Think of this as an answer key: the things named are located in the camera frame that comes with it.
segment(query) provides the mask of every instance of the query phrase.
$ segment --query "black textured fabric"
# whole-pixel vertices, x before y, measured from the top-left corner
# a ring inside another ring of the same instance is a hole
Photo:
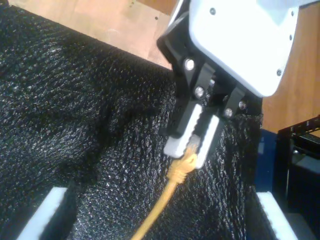
[[[159,131],[175,104],[171,73],[15,7],[0,6],[0,41],[0,230],[74,180],[68,239],[129,239],[167,183]],[[246,238],[245,166],[260,124],[244,114],[225,123],[146,239]]]

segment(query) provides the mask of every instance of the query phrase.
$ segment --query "wooden board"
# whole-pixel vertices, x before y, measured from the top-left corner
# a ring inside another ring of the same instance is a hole
[[[153,9],[156,9],[164,14],[170,15],[174,9],[177,0],[137,0]]]
[[[170,17],[131,0],[9,0],[40,15],[141,58],[171,68],[156,39]]]
[[[263,128],[275,133],[320,114],[320,3],[299,11],[288,65],[263,112]]]

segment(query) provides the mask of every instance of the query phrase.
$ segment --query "cable connector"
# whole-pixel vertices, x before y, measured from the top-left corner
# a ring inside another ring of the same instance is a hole
[[[196,168],[197,155],[192,147],[188,147],[182,159],[174,160],[169,168],[167,177],[171,181],[182,184],[188,173]]]

